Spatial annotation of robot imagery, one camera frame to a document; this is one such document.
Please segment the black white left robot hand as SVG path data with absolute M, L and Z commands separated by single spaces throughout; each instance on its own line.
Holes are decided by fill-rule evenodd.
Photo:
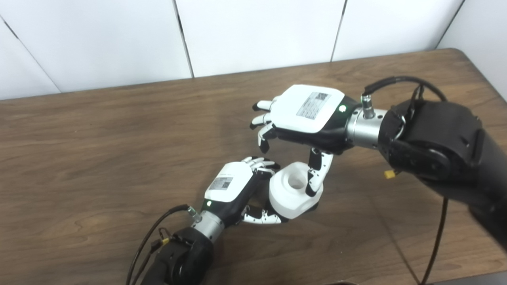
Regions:
M 204 193 L 201 211 L 219 219 L 224 228 L 242 221 L 274 225 L 287 222 L 273 209 L 249 204 L 254 193 L 280 170 L 270 159 L 250 156 L 225 164 Z

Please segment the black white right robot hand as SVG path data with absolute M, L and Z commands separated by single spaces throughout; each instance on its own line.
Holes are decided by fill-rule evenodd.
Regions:
M 260 127 L 257 144 L 262 153 L 270 139 L 310 146 L 306 194 L 313 197 L 322 186 L 332 155 L 353 147 L 347 138 L 347 123 L 359 103 L 343 92 L 326 87 L 296 84 L 271 100 L 252 106 L 264 115 L 254 117 L 250 129 Z

